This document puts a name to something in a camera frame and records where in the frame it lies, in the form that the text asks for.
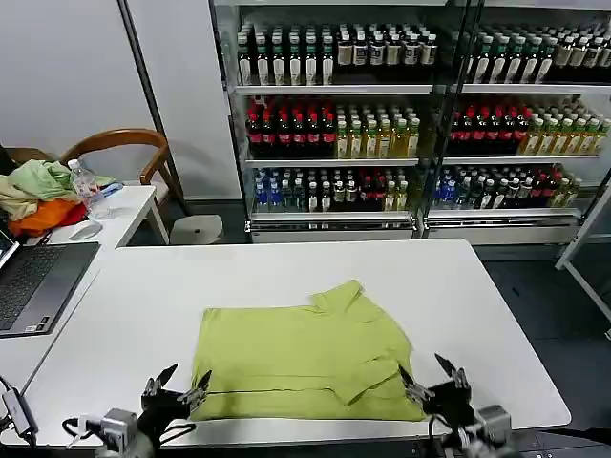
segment computer mouse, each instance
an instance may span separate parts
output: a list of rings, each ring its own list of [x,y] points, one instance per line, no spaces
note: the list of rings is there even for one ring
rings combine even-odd
[[[92,219],[81,221],[74,226],[74,232],[70,236],[70,240],[86,240],[93,237],[101,230],[102,225],[97,221],[93,221]]]

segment laptop keyboard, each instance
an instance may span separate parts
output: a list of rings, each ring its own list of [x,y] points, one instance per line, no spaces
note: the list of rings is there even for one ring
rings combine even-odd
[[[0,331],[11,329],[63,251],[63,246],[49,245],[18,253],[19,267],[0,282]]]

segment laptop screen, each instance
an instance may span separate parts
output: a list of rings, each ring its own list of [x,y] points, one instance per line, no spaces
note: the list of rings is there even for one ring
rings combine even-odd
[[[11,238],[11,233],[0,215],[0,269],[15,252],[19,243]]]

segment laptop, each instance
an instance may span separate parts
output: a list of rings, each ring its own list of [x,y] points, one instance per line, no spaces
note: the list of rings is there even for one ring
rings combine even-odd
[[[51,332],[98,247],[22,246],[0,216],[0,338]]]

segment white stool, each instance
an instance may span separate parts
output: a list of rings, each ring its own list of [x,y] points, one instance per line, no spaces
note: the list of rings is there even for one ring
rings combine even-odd
[[[222,237],[219,215],[194,215],[178,219],[170,233],[171,245],[210,245]]]

